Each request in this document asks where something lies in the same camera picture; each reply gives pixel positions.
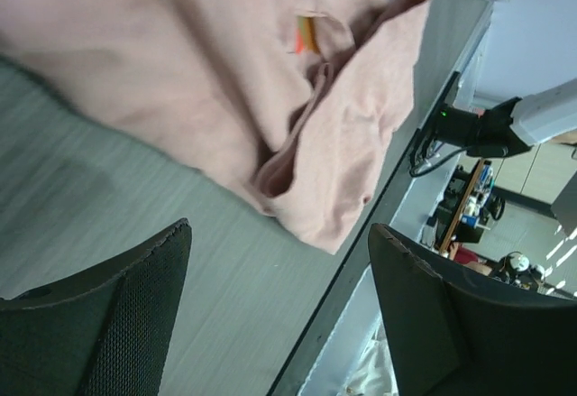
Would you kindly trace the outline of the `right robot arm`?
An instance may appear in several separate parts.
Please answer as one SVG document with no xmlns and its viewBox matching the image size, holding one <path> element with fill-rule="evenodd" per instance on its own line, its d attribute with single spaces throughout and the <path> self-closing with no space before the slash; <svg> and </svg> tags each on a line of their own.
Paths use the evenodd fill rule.
<svg viewBox="0 0 577 396">
<path fill-rule="evenodd" d="M 513 97 L 483 114 L 442 104 L 435 119 L 437 141 L 468 156 L 506 159 L 576 130 L 576 80 L 543 92 Z"/>
</svg>

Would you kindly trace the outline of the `pink printed t-shirt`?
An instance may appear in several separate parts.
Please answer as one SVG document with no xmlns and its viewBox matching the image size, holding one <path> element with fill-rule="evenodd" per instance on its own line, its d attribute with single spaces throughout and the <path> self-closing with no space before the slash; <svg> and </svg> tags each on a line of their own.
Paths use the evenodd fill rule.
<svg viewBox="0 0 577 396">
<path fill-rule="evenodd" d="M 336 253 L 413 108 L 430 2 L 1 0 L 1 52 Z"/>
</svg>

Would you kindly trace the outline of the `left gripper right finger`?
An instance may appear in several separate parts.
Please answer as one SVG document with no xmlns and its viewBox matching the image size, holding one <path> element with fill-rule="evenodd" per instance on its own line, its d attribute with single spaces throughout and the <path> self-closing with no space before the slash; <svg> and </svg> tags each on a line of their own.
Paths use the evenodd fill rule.
<svg viewBox="0 0 577 396">
<path fill-rule="evenodd" d="M 368 237 L 402 395 L 574 395 L 576 303 L 493 280 L 389 226 Z"/>
</svg>

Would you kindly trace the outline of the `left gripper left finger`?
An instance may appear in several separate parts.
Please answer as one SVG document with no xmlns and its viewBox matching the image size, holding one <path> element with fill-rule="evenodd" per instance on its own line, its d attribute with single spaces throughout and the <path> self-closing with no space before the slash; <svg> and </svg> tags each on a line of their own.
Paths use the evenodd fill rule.
<svg viewBox="0 0 577 396">
<path fill-rule="evenodd" d="M 156 395 L 187 275 L 182 218 L 65 279 L 1 301 L 3 395 Z"/>
</svg>

